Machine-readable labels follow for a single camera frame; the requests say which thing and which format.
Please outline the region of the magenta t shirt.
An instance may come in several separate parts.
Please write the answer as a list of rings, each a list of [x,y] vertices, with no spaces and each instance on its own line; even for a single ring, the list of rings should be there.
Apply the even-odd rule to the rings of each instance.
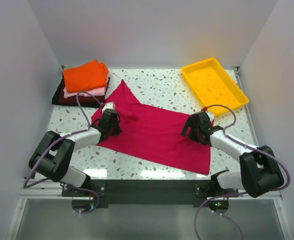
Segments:
[[[188,114],[140,103],[124,81],[106,101],[115,104],[121,133],[100,147],[197,174],[210,173],[211,148],[181,134]]]

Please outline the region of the maroon folded t shirt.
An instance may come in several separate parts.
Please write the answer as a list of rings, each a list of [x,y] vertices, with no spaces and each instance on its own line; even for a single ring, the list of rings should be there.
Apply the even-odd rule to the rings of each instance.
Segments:
[[[98,101],[101,103],[105,102],[105,96],[109,86],[109,80],[110,78],[108,78],[107,86],[103,87],[101,92],[91,93],[91,95],[95,96],[98,99]],[[76,95],[72,93],[71,96],[65,98],[65,96],[67,96],[67,93],[64,92],[64,89],[65,89],[65,82],[64,82],[64,78],[62,78],[60,84],[57,87],[57,90],[54,93],[54,96],[52,97],[51,103],[53,105],[60,105],[60,106],[77,106]],[[78,100],[79,100],[79,103],[84,107],[90,107],[90,108],[99,107],[99,103],[87,94],[83,94],[83,95],[80,94],[78,97]]]

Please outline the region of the yellow plastic tray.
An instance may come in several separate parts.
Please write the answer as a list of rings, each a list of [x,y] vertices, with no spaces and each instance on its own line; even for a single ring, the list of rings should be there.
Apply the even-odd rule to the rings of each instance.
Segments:
[[[249,103],[248,97],[213,57],[182,67],[181,74],[202,107],[220,104],[236,110]]]

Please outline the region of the black folded t shirt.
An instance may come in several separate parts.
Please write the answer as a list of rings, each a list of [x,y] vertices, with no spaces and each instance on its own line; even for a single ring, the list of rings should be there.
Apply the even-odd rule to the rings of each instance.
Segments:
[[[52,100],[52,105],[58,105],[58,106],[68,106],[68,107],[77,107],[77,98],[76,96],[72,96],[69,98],[64,98],[64,92],[63,89],[65,87],[64,80],[62,79],[60,84],[58,85]],[[79,96],[78,101],[82,107],[89,107],[89,108],[98,108],[100,104],[91,96]]]

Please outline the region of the aluminium frame rail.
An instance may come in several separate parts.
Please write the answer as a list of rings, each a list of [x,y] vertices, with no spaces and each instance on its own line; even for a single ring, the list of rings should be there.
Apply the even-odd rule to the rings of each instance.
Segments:
[[[58,182],[50,180],[41,182],[29,188],[21,188],[19,197],[22,199],[62,199],[63,188]],[[255,200],[282,200],[282,195],[279,191],[272,191],[261,195]]]

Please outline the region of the orange folded t shirt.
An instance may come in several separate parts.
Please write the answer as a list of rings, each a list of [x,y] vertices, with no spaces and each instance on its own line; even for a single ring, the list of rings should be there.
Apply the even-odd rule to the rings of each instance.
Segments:
[[[107,86],[109,69],[103,62],[93,60],[81,66],[64,69],[62,75],[67,92],[77,93]]]

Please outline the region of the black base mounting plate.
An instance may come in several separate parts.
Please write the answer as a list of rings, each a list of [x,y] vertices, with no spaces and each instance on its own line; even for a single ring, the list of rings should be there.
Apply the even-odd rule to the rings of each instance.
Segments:
[[[236,194],[237,190],[214,187],[210,180],[103,180],[92,179],[91,189],[98,194],[64,186],[61,195],[72,198],[75,208],[89,209],[110,205],[191,205],[198,207],[207,198]]]

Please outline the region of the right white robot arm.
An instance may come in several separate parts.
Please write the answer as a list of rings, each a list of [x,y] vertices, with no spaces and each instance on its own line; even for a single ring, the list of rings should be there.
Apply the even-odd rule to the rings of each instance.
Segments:
[[[210,192],[217,197],[227,190],[244,190],[253,198],[284,186],[285,180],[272,149],[247,144],[227,133],[226,129],[212,126],[214,115],[200,111],[190,115],[181,131],[191,140],[218,149],[240,164],[240,171],[223,170],[210,177]]]

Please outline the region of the pink folded t shirt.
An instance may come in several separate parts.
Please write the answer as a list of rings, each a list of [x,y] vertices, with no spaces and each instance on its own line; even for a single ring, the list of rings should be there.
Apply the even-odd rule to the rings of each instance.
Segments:
[[[92,96],[95,96],[95,97],[104,96],[106,94],[106,91],[107,91],[107,88],[108,88],[108,85],[109,85],[109,81],[110,81],[110,78],[108,77],[106,79],[107,86],[100,87],[100,88],[95,88],[95,89],[92,89],[92,90],[88,90],[86,92],[89,93]],[[68,92],[66,86],[63,88],[63,97],[65,99],[74,97],[74,96],[77,95],[77,93],[78,92]]]

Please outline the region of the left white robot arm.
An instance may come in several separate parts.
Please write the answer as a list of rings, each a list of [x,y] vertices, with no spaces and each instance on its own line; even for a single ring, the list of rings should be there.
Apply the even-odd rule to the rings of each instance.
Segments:
[[[98,145],[121,132],[119,113],[115,109],[104,108],[101,118],[87,129],[65,134],[46,132],[28,166],[32,173],[37,172],[47,180],[70,185],[79,196],[86,196],[92,189],[91,178],[70,166],[73,152]]]

